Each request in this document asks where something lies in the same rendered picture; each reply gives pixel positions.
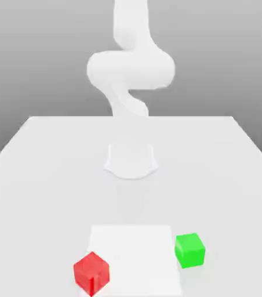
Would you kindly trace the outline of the small green cube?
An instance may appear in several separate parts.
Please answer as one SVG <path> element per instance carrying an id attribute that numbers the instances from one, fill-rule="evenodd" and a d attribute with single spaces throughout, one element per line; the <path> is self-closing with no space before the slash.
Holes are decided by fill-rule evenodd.
<path id="1" fill-rule="evenodd" d="M 174 252 L 182 269 L 203 265 L 205 251 L 197 233 L 176 236 Z"/>

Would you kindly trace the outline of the small red cube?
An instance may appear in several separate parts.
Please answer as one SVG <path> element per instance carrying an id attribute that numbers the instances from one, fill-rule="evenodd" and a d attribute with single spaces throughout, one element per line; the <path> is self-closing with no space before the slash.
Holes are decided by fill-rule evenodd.
<path id="1" fill-rule="evenodd" d="M 93 297 L 110 282 L 109 264 L 90 252 L 73 266 L 76 284 Z"/>

